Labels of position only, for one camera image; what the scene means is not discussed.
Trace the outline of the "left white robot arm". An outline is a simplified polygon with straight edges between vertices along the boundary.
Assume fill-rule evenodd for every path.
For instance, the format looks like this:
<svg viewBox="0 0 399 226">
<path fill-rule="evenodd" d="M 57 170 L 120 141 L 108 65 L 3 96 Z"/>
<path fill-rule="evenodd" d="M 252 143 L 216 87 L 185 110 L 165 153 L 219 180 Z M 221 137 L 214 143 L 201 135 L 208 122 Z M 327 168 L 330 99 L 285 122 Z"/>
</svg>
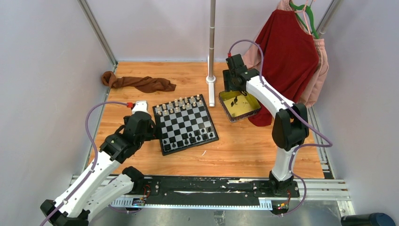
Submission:
<svg viewBox="0 0 399 226">
<path fill-rule="evenodd" d="M 54 226 L 87 226 L 111 202 L 124 194 L 140 194 L 144 189 L 144 175 L 130 166 L 112 182 L 99 186 L 145 141 L 154 137 L 155 124 L 150 114 L 134 111 L 124 118 L 125 124 L 109 135 L 97 157 L 78 179 L 55 200 L 45 200 L 40 206 L 44 222 Z"/>
</svg>

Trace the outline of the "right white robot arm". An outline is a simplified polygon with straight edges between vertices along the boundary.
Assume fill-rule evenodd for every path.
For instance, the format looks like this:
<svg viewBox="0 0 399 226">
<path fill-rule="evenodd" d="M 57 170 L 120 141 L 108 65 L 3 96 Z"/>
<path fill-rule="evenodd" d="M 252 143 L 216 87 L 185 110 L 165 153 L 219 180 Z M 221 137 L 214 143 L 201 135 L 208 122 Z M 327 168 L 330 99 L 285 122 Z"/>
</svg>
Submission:
<svg viewBox="0 0 399 226">
<path fill-rule="evenodd" d="M 275 165 L 269 174 L 269 191 L 282 196 L 293 181 L 294 149 L 304 143 L 309 135 L 306 106 L 295 104 L 281 95 L 256 69 L 248 69 L 240 54 L 228 54 L 228 68 L 223 71 L 224 89 L 241 91 L 255 97 L 272 115 L 272 139 L 276 144 Z"/>
</svg>

